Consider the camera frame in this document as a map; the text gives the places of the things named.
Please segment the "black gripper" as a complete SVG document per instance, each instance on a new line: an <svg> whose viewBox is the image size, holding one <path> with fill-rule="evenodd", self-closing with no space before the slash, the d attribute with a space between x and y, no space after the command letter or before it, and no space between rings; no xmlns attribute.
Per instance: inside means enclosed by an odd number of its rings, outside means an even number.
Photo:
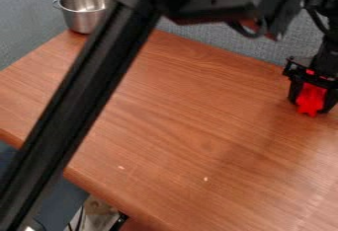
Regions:
<svg viewBox="0 0 338 231"><path fill-rule="evenodd" d="M282 74L290 80L287 99L295 104L303 81L322 87L320 110L327 114L338 104L338 37L323 36L312 57L291 56L286 59Z"/></svg>

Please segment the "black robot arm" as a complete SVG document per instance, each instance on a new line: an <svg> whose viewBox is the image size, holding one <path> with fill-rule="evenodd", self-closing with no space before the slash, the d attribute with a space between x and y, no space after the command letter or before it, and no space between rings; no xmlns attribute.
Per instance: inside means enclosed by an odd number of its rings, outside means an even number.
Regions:
<svg viewBox="0 0 338 231"><path fill-rule="evenodd" d="M279 39L300 11L324 37L311 59L286 65L288 98L326 113L338 104L338 0L112 0L0 180L0 231L29 227L160 18Z"/></svg>

